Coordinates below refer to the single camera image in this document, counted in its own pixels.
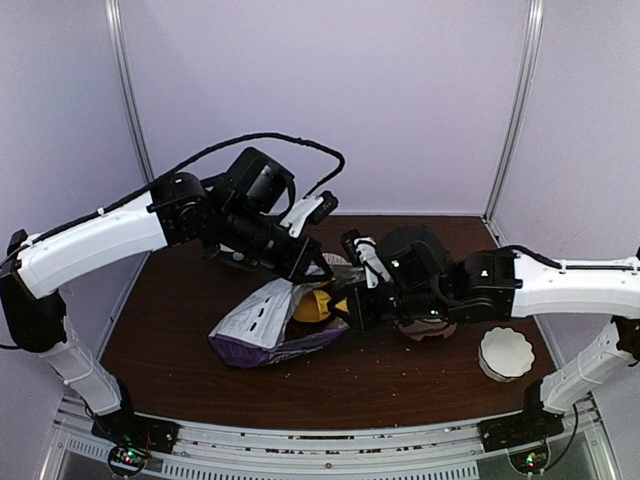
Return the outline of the yellow plastic scoop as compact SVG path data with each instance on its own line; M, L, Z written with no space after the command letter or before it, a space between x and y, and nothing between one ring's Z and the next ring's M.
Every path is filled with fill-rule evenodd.
M294 309L292 318L300 323L319 324L330 319L327 303L333 297L326 291L316 289L306 293Z

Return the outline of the purple pet food bag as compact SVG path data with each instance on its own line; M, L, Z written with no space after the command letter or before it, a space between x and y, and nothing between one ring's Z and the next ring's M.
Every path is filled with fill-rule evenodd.
M318 351L336 340L349 329L344 320L306 324L292 318L306 293L320 289L334 299L341 288L365 280L361 267L331 268L331 281L293 284L278 278L254 291L209 333L218 358L230 367L255 368Z

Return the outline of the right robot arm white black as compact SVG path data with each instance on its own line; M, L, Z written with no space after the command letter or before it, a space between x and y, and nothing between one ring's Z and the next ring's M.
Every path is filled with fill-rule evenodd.
M553 260L522 245L480 250L455 261L426 225L398 227L380 241L345 233L341 242L365 278L333 294L329 312L354 328L509 321L542 314L601 314L610 320L590 345L526 390L513 419L519 440L535 440L617 369L639 362L639 258Z

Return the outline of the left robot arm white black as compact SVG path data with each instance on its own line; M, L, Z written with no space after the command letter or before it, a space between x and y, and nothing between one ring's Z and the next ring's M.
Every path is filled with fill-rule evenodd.
M12 235L1 267L1 306L17 347L44 358L123 444L144 433L125 386L108 373L72 328L62 285L119 260L200 241L226 247L295 284L332 273L320 243L304 234L338 205L328 191L295 195L293 174L247 148L219 175L171 173L118 206L54 233Z

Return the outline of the pink double pet feeder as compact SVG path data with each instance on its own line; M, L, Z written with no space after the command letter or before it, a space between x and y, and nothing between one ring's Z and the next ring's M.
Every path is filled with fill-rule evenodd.
M402 335L415 341L446 340L456 331L454 324L440 320L416 320L410 325L403 325L397 322L395 326Z

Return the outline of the red patterned small bowl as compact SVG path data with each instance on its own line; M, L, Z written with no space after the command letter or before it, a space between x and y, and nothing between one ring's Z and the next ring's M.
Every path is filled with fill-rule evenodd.
M349 260L336 253L324 252L322 254L324 260L330 267L351 267Z

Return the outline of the white scalloped ceramic bowl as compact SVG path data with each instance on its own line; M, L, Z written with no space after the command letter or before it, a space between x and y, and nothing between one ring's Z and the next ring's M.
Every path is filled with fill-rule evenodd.
M487 331L478 347L478 363L491 380L509 383L524 377L535 361L533 345L512 328Z

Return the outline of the front aluminium rail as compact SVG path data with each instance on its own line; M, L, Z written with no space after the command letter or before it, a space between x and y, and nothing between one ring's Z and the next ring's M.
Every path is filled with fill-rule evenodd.
M524 449L549 447L551 462L571 437L566 431L513 449L489 452L478 424L485 417L417 427L356 430L270 430L144 415L178 426L170 453L153 452L132 479L622 479L598 408L578 403L579 426L562 459L543 475L511 463ZM35 479L122 479L107 466L112 444L92 435L84 404L64 394L45 459Z

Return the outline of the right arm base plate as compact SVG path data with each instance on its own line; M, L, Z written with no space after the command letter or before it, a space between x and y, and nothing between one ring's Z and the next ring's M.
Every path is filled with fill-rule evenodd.
M520 412L481 421L477 427L485 452L540 442L564 432L563 417L547 412Z

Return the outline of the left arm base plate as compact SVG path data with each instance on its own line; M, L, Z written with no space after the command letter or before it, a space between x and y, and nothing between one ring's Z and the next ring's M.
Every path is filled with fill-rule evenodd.
M119 410L100 416L93 415L91 433L117 445L170 454L179 432L173 421L161 420Z

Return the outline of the left aluminium frame post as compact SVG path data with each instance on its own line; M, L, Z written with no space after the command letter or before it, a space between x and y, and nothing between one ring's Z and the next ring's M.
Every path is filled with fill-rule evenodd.
M125 116L133 143L136 163L145 183L155 179L144 138L141 118L135 97L133 79L129 65L121 5L118 0L105 0L107 29L110 36L116 70L119 78Z

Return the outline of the aluminium frame post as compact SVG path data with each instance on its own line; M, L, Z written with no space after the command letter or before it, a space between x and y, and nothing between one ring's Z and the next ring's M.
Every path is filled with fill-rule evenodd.
M510 166L515 155L538 62L544 25L544 11L545 2L543 0L531 0L529 2L514 98L496 175L483 215L486 223L491 223L496 216L499 202L506 186Z
M155 179L144 138L141 118L135 97L133 79L129 65L121 5L118 0L105 0L107 29L110 36L116 70L119 78L125 116L133 143L136 163L145 183Z

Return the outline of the right aluminium frame post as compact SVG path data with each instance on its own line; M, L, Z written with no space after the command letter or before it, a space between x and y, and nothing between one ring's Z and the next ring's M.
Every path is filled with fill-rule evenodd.
M543 0L531 0L529 2L514 98L496 175L483 215L486 223L491 223L496 216L499 202L506 186L510 166L515 155L538 62L544 25L544 11L545 2Z

